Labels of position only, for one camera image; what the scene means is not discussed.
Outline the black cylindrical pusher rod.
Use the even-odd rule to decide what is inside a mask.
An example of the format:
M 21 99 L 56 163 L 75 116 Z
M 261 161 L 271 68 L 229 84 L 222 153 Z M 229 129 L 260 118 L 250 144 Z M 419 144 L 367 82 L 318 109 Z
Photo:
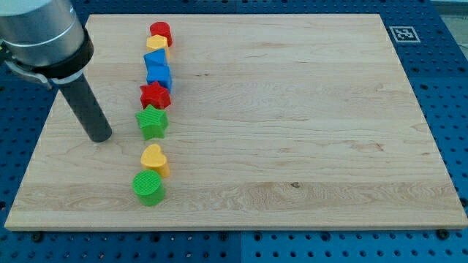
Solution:
M 113 131 L 83 74 L 58 80 L 58 87 L 93 142 L 108 140 Z

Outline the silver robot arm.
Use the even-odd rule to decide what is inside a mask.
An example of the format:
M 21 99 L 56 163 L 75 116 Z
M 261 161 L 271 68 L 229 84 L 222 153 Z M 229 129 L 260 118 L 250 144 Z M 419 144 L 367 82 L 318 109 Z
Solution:
M 70 1 L 1 0 L 1 62 L 26 81 L 58 87 L 89 139 L 104 142 L 112 129 L 83 74 L 93 54 Z

